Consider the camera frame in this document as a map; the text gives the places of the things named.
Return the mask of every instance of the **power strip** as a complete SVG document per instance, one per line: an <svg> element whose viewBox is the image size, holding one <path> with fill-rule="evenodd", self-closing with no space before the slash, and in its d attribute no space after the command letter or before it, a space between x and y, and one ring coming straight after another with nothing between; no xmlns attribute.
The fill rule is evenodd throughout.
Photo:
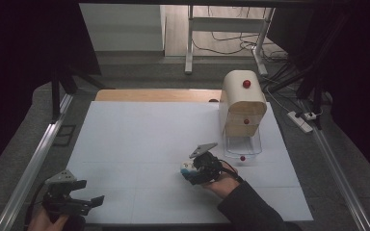
<svg viewBox="0 0 370 231"><path fill-rule="evenodd" d="M301 117L296 117L296 112L291 111L290 113L287 114L291 120L293 120L294 123L297 124L305 133L309 133L312 131L312 127L308 125Z"/></svg>

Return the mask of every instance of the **red knob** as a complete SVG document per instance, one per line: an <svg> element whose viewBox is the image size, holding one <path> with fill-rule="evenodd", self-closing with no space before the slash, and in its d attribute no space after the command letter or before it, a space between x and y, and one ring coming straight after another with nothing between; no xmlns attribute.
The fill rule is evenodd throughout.
<svg viewBox="0 0 370 231"><path fill-rule="evenodd" d="M245 80L243 81L243 88L248 89L251 87L251 81Z"/></svg>

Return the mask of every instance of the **black sleeve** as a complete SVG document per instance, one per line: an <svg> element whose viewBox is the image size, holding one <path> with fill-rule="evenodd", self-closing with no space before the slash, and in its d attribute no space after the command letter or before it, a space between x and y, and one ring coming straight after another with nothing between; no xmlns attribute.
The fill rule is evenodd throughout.
<svg viewBox="0 0 370 231"><path fill-rule="evenodd" d="M248 182L240 184L218 206L236 230L287 230L281 216Z"/></svg>

